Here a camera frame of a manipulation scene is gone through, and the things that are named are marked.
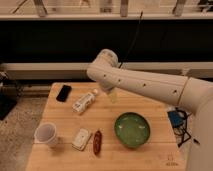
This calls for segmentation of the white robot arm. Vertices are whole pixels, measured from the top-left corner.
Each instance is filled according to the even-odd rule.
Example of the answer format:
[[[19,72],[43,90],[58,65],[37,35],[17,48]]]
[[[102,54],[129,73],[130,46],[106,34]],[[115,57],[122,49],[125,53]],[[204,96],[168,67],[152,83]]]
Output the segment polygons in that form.
[[[117,55],[109,49],[99,52],[87,75],[106,93],[117,87],[193,113],[193,140],[185,171],[213,171],[213,82],[121,69]]]

